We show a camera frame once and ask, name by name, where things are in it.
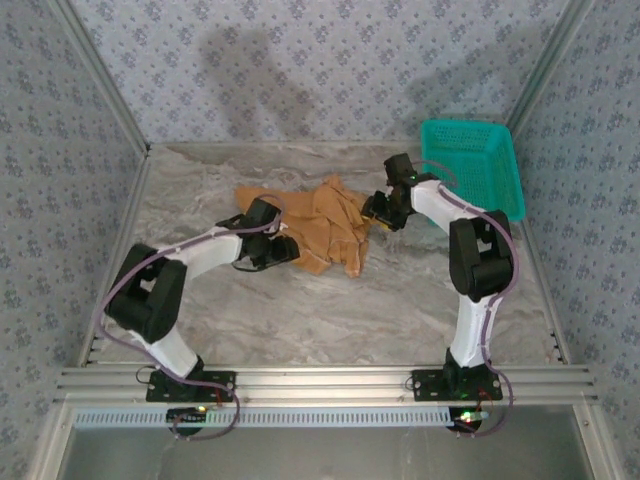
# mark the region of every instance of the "brown towel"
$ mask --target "brown towel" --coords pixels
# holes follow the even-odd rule
[[[369,247],[371,221],[360,215],[366,195],[353,192],[337,175],[326,178],[310,192],[280,192],[260,187],[236,188],[236,201],[243,212],[258,195],[277,195],[285,203],[282,233],[298,243],[300,258],[294,264],[316,275],[331,263],[342,263],[349,277],[362,272]],[[277,201],[265,198],[272,205]]]

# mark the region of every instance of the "blue floral wallpaper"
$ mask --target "blue floral wallpaper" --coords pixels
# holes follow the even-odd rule
[[[572,357],[640,478],[640,6],[599,0],[516,141]]]
[[[72,0],[147,141],[505,121],[567,0]]]
[[[139,158],[44,0],[0,2],[0,478],[77,359]]]

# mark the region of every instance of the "green plastic basket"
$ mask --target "green plastic basket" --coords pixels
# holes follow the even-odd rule
[[[460,198],[485,210],[502,210],[512,222],[525,216],[516,154],[503,125],[459,120],[427,120],[422,124],[422,158],[449,168],[458,179],[451,189]],[[447,172],[432,165],[443,181]]]

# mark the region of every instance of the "marble floor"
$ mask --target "marble floor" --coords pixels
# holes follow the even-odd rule
[[[338,173],[352,189],[384,189],[382,162],[410,145],[178,144],[154,146],[134,239],[171,244],[238,213],[236,185],[301,190]],[[496,363],[544,364],[553,343],[543,298],[518,229],[516,290],[498,312],[492,340]],[[421,216],[400,232],[374,227],[361,277],[339,265],[313,276],[293,265],[259,274],[223,266],[189,285],[179,328],[206,363],[440,364],[453,339],[457,293],[448,273],[448,239]],[[110,329],[122,334],[117,326]],[[138,360],[117,345],[96,343],[92,359]]]

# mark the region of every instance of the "aluminum rail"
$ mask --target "aluminum rail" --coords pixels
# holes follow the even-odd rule
[[[253,407],[457,406],[474,402],[419,402],[406,386],[411,370],[439,366],[392,367],[207,367],[237,372],[236,392]],[[594,404],[598,397],[583,365],[503,366],[513,384],[516,405]],[[68,368],[60,377],[57,401],[84,405],[146,403],[147,386],[135,373],[140,365]],[[149,369],[140,371],[145,382]],[[496,404],[506,404],[506,398]]]

